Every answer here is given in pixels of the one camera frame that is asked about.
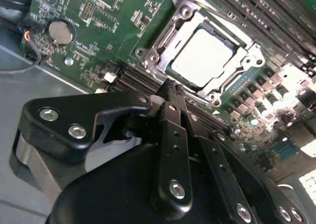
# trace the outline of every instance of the black plastic bracket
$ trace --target black plastic bracket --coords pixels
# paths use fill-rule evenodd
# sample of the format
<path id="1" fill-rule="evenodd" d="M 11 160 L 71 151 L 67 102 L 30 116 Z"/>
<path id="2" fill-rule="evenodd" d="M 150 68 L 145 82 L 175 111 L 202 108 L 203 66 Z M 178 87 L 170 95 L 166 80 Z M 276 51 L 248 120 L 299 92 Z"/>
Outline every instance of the black plastic bracket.
<path id="1" fill-rule="evenodd" d="M 37 149 L 64 163 L 84 161 L 95 142 L 96 126 L 109 130 L 113 122 L 129 113 L 147 114 L 152 103 L 138 92 L 102 93 L 29 101 L 22 110 L 19 131 Z M 58 113 L 55 121 L 41 118 L 40 112 L 52 109 Z M 86 135 L 77 139 L 69 134 L 72 125 L 79 125 Z"/>

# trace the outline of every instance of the screw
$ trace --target screw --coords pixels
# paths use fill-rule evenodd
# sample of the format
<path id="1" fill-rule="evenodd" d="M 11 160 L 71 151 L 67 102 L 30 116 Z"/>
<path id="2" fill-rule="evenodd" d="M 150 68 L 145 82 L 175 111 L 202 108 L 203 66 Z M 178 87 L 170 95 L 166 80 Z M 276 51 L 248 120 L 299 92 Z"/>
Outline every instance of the screw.
<path id="1" fill-rule="evenodd" d="M 173 105 L 170 105 L 169 108 L 172 109 L 174 112 L 177 110 Z"/>
<path id="2" fill-rule="evenodd" d="M 294 208 L 291 209 L 291 212 L 298 221 L 303 222 L 303 218 Z"/>
<path id="3" fill-rule="evenodd" d="M 157 63 L 159 60 L 159 56 L 157 56 L 155 54 L 150 54 L 149 59 L 150 59 L 150 61 Z"/>
<path id="4" fill-rule="evenodd" d="M 191 119 L 194 120 L 194 121 L 197 121 L 197 120 L 198 120 L 198 118 L 197 118 L 197 116 L 196 116 L 195 114 L 190 115 L 190 117 L 191 117 Z"/>
<path id="5" fill-rule="evenodd" d="M 189 19 L 191 18 L 193 12 L 192 12 L 192 9 L 188 6 L 184 6 L 181 10 L 181 16 L 184 18 L 184 19 Z"/>
<path id="6" fill-rule="evenodd" d="M 278 212 L 280 213 L 280 215 L 286 219 L 288 222 L 291 221 L 291 216 L 289 215 L 289 213 L 282 207 L 278 208 Z"/>
<path id="7" fill-rule="evenodd" d="M 70 126 L 70 128 L 68 129 L 68 133 L 75 139 L 83 139 L 87 135 L 86 130 L 80 125 Z"/>
<path id="8" fill-rule="evenodd" d="M 183 199 L 186 196 L 184 188 L 178 182 L 171 182 L 169 188 L 171 194 L 177 199 Z"/>
<path id="9" fill-rule="evenodd" d="M 58 119 L 59 114 L 57 111 L 54 111 L 53 109 L 44 109 L 39 112 L 39 115 L 42 119 L 46 121 L 55 121 Z"/>
<path id="10" fill-rule="evenodd" d="M 237 204 L 237 213 L 238 215 L 246 222 L 251 223 L 250 212 L 241 204 Z"/>
<path id="11" fill-rule="evenodd" d="M 71 66 L 74 64 L 74 60 L 70 57 L 66 57 L 64 62 L 65 62 L 65 65 L 68 65 L 68 66 Z"/>
<path id="12" fill-rule="evenodd" d="M 222 135 L 222 134 L 217 134 L 217 136 L 218 136 L 222 141 L 225 141 L 224 135 Z"/>
<path id="13" fill-rule="evenodd" d="M 140 100 L 142 103 L 147 103 L 146 98 L 140 97 L 139 100 Z"/>

